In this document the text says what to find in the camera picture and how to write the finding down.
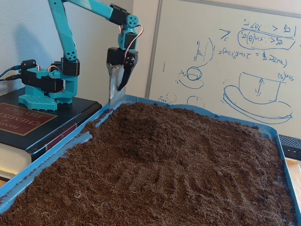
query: whiteboard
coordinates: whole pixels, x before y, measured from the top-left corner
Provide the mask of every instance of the whiteboard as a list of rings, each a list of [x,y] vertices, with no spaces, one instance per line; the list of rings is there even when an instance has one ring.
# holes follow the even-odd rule
[[[184,0],[159,11],[150,99],[301,138],[300,16]]]

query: book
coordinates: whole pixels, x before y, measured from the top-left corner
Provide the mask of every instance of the book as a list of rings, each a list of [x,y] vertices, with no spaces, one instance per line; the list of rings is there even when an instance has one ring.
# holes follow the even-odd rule
[[[57,111],[29,110],[18,103],[25,88],[0,96],[0,179],[21,172],[102,108],[96,101],[73,98]]]

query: teal hexagonal base plate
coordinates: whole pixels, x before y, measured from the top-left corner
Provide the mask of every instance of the teal hexagonal base plate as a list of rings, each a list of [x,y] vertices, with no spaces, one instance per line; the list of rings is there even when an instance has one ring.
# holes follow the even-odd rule
[[[25,105],[28,109],[57,110],[57,103],[54,99],[46,96],[38,97],[25,94],[19,96],[19,103]]]

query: book cover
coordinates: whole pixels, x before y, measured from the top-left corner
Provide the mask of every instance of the book cover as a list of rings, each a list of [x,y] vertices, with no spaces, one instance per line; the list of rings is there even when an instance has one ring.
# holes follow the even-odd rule
[[[96,101],[75,97],[57,111],[29,110],[18,103],[25,89],[0,96],[0,143],[22,149],[32,161],[102,108]]]

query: whiteboard frame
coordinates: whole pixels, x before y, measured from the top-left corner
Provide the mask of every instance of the whiteboard frame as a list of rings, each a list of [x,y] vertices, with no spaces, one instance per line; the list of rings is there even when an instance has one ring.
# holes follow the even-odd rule
[[[158,40],[158,33],[159,33],[159,28],[160,28],[160,18],[161,18],[163,1],[164,0],[159,0],[159,5],[158,5],[156,28],[155,28],[151,57],[150,57],[151,58],[150,59],[150,69],[149,69],[149,75],[148,75],[146,91],[145,91],[145,98],[147,98],[147,99],[150,98],[150,93],[151,93],[151,89],[150,89],[151,88],[151,80],[152,80],[152,73],[153,73],[153,68],[154,68],[154,63],[155,63],[155,54],[156,54],[156,48],[157,48],[157,40]],[[266,13],[266,14],[277,15],[277,16],[301,18],[301,14],[298,14],[298,13],[277,11],[277,10],[272,10],[272,9],[267,9],[267,8],[257,8],[257,7],[223,3],[223,2],[217,2],[217,1],[209,1],[209,0],[174,0],[174,1],[187,1],[187,2],[205,4],[205,5],[241,9],[241,10],[247,10],[247,11],[258,12],[258,13]]]

